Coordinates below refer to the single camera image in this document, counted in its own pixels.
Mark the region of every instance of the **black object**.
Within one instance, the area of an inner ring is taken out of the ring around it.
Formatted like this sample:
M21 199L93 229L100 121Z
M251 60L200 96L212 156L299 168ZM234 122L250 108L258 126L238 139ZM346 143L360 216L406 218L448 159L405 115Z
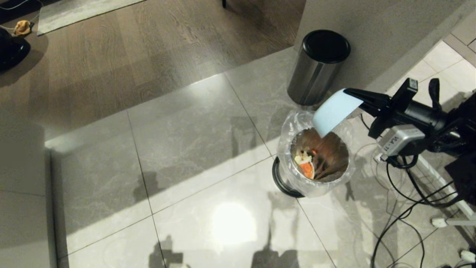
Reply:
M449 113L439 104L439 80L430 81L429 93L433 107L413 101L418 91L417 81L407 78L397 93L388 95L347 88L345 93L362 101L360 108L375 117L368 136L376 139L382 132L396 125L412 124L425 138L408 143L399 155L418 155L424 150L459 156L476 150L476 94Z
M0 72L20 63L30 52L30 44L23 38L12 37L0 28Z
M455 182L455 188L463 199L476 206L476 152L462 155L445 166Z
M279 158L277 156L274 159L274 163L273 163L273 179L274 179L274 183L281 190L281 192L295 198L304 197L300 192L286 185L281 179L281 174L279 174Z
M288 86L290 98L300 105L314 105L323 101L349 54L349 42L336 32L317 30L307 34Z

